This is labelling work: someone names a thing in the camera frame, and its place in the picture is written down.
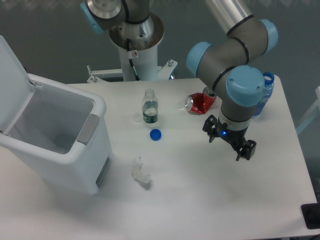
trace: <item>black object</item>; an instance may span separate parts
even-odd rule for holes
[[[227,126],[226,122],[222,124],[215,116],[210,115],[205,120],[202,130],[209,136],[209,143],[212,143],[215,138],[221,138],[229,143],[237,153],[236,161],[239,161],[240,158],[250,160],[255,153],[257,143],[245,139],[248,127],[233,131],[227,129]]]
[[[305,225],[308,229],[320,229],[320,203],[301,205]]]

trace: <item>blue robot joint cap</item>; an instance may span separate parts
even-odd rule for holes
[[[261,100],[265,78],[256,68],[237,66],[227,76],[225,87],[229,97],[238,105],[252,107]]]

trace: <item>open trash bin lid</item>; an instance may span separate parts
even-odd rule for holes
[[[0,130],[5,131],[30,100],[34,86],[18,58],[0,35]]]

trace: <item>gray floor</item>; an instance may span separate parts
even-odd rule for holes
[[[0,35],[27,71],[62,83],[85,83],[92,70],[119,69],[108,33],[96,35],[87,24],[81,0],[1,0]],[[320,1],[246,0],[258,19],[278,28],[277,46],[251,66],[281,79],[294,123],[316,100],[320,86]],[[226,36],[201,0],[150,0],[164,24],[158,64],[178,61],[176,78],[193,78],[186,56],[198,42],[213,45]],[[299,136],[311,179],[320,177],[319,117]]]

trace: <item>white plastic bin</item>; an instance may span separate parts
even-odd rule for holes
[[[0,145],[41,177],[98,192],[113,157],[98,95],[27,74],[0,36]]]

